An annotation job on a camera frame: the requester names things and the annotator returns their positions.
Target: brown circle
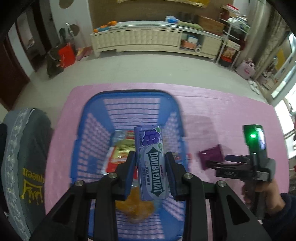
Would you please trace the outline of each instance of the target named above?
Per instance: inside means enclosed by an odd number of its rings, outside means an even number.
[[[59,0],[59,6],[63,9],[68,8],[72,5],[74,0]]]
[[[73,31],[74,36],[79,34],[80,28],[76,24],[71,24],[70,29]]]

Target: toilet paper roll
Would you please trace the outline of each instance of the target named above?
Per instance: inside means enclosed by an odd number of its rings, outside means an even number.
[[[200,53],[201,52],[201,48],[200,47],[196,47],[194,50],[196,53]]]

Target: pink bag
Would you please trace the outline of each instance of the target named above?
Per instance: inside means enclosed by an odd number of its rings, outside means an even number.
[[[238,75],[243,77],[244,79],[248,80],[251,76],[255,74],[255,65],[253,61],[243,61],[240,66],[237,67],[235,70]]]

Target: pink table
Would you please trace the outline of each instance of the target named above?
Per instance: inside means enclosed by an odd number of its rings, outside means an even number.
[[[123,89],[159,89],[175,96],[181,108],[184,129],[193,155],[190,170],[203,181],[216,182],[214,170],[203,171],[196,153],[221,144],[223,154],[246,155],[242,126],[262,125],[266,134],[267,152],[276,160],[276,179],[280,192],[289,188],[289,167],[283,133],[271,105],[219,91],[172,84],[125,83],[87,85],[74,88],[63,107],[49,150],[46,181],[46,213],[69,188],[71,155],[81,112],[85,103],[102,91]],[[242,182],[227,179],[240,195]]]

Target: blue and white package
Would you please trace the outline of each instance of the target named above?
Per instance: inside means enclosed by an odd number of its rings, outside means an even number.
[[[168,185],[161,127],[137,126],[134,133],[141,199],[166,199]]]

